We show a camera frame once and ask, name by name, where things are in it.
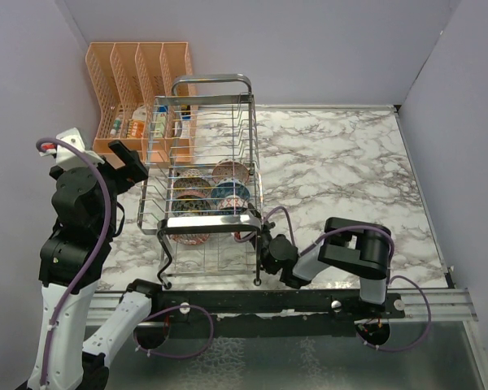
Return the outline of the dark blue patterned bowl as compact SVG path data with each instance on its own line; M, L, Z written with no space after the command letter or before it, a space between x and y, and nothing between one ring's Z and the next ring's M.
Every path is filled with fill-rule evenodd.
M247 211L247 201L237 195L229 195L218 202L216 209L219 215L240 215Z

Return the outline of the light blue patterned bowl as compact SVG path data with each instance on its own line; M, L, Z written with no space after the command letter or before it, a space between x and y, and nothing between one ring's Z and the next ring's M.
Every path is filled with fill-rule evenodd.
M238 180L226 180L219 182L211 191L211 199L214 202L218 202L228 196L237 196L244 200L250 198L249 189Z

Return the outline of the pink floral patterned bowl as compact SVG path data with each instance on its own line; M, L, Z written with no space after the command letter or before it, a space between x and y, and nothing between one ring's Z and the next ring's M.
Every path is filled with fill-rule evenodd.
M224 179L237 179L245 184L248 182L250 174L244 164L232 159L225 159L215 165L211 177L216 184Z

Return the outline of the brown floral patterned bowl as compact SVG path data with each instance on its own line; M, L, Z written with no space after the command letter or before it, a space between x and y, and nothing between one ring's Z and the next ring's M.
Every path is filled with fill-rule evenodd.
M205 179L199 169L190 168L180 173L173 181L175 197L183 195L187 191L200 193L201 197L207 197L211 192L211 184Z

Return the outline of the black leaf patterned bowl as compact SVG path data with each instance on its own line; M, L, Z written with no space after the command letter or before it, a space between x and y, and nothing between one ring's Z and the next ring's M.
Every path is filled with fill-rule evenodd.
M172 201L172 214L180 216L208 215L211 211L209 202L194 195L183 195Z

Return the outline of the red geometric patterned bowl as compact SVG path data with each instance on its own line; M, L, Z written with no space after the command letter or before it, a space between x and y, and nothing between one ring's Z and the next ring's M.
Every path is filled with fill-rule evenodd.
M173 234L170 238L182 245L201 245L204 244L209 238L209 233L200 234Z

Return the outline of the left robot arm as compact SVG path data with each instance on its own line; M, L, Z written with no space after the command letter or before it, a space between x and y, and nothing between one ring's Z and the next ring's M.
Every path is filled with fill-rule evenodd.
M103 389L116 354L143 320L163 312L161 288L136 280L114 312L90 337L85 336L89 308L111 243L122 231L117 197L148 177L138 152L122 141L109 148L122 161L115 168L86 149L78 136L42 138L42 156L56 163L51 204L57 214L41 247L42 322L36 361L22 389Z

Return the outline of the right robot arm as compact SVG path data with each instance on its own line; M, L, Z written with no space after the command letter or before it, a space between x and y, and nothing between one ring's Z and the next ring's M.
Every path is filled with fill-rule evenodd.
M331 217L324 232L306 249L299 251L293 238L271 236L273 223L263 219L261 246L255 233L233 234L237 242L250 242L259 250L260 266L270 275L278 274L289 288L308 286L321 272L335 267L359 277L359 312L375 318L386 309L387 285L395 244L389 228L375 223Z

